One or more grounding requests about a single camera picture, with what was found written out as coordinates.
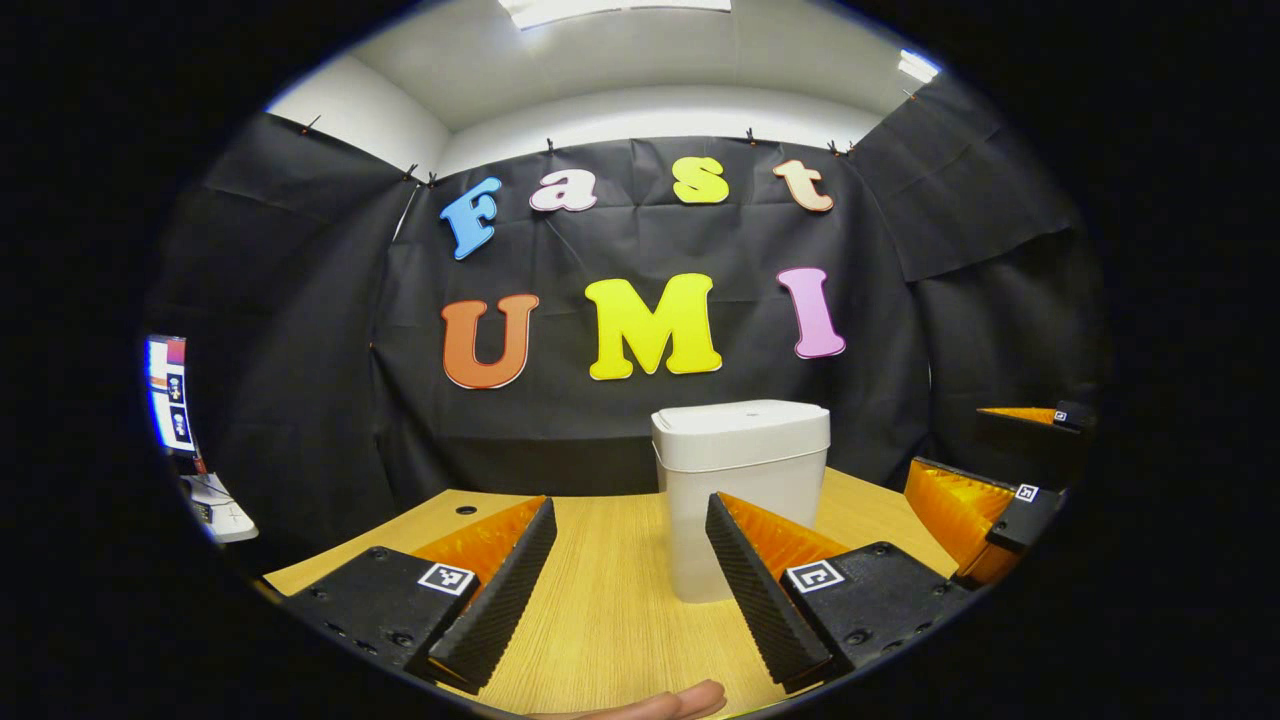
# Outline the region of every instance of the black fabric backdrop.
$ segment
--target black fabric backdrop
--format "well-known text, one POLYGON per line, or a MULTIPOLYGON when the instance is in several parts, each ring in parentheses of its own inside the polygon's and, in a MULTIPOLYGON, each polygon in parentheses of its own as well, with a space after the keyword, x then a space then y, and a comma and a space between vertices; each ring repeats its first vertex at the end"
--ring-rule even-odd
POLYGON ((188 195, 150 314, 155 332, 191 338, 197 438, 276 562, 448 487, 653 492, 649 414, 680 405, 822 405, 828 464, 893 488, 915 454, 1034 482, 1033 466, 969 442, 973 410, 1092 400, 1103 370, 1098 273, 1069 201, 945 77, 851 156, 731 138, 614 141, 415 188, 300 129, 259 118, 188 195), (686 155, 723 164, 724 202, 675 197, 671 165, 686 155), (790 159, 822 173, 835 209, 791 199, 772 174, 790 159), (566 168, 596 176, 596 205, 531 210, 539 178, 566 168), (440 209, 489 176, 503 183, 495 234, 456 261, 440 209), (795 310, 776 281, 795 266, 826 270, 844 354, 795 355, 795 310), (591 379, 586 286, 627 279, 652 309, 672 275, 691 272, 714 282, 723 368, 591 379), (440 310, 486 302, 476 356, 493 361, 504 323, 495 305, 516 293, 540 299, 522 374, 492 391, 452 383, 440 310))

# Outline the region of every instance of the white ceiling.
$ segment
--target white ceiling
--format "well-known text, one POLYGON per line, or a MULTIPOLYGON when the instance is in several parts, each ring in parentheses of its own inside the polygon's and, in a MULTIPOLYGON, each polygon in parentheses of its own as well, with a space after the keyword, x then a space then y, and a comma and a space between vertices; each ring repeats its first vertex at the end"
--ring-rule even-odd
POLYGON ((900 41, 819 0, 733 0, 731 13, 634 9, 518 31, 498 0, 447 0, 352 54, 451 131, 626 87, 781 90, 888 114, 920 83, 900 41))

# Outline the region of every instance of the pink letter i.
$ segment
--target pink letter i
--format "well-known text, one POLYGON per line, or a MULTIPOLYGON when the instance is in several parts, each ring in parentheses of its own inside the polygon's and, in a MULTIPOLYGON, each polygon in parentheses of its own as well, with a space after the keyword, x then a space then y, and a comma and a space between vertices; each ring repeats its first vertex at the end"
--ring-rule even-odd
POLYGON ((778 282, 791 291, 791 302, 796 309, 796 323, 800 324, 796 355, 800 357, 827 357, 845 351, 845 338, 831 327, 827 299, 822 295, 826 279, 827 273, 818 268, 791 268, 778 273, 778 282))

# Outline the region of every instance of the white trash can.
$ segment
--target white trash can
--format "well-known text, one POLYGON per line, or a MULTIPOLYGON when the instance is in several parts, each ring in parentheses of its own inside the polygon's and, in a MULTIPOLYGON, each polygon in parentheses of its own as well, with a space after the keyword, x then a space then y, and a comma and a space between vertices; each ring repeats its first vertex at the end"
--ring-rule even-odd
POLYGON ((707 502, 724 491, 813 528, 831 446, 824 407, 751 400, 650 416, 658 491, 671 518, 671 582, 685 602, 732 598, 707 539, 707 502))

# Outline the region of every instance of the white wall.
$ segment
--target white wall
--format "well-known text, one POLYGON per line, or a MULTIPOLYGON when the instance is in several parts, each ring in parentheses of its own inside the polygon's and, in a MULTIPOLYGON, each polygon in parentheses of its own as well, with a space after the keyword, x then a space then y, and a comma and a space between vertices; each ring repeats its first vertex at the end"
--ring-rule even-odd
POLYGON ((844 151, 883 119, 805 95, 731 86, 616 90, 557 100, 456 132, 435 168, 440 177, 556 147, 631 137, 709 135, 778 140, 844 151))
POLYGON ((268 113, 310 124, 425 181, 440 161, 449 131, 403 90, 344 55, 271 101, 268 113))

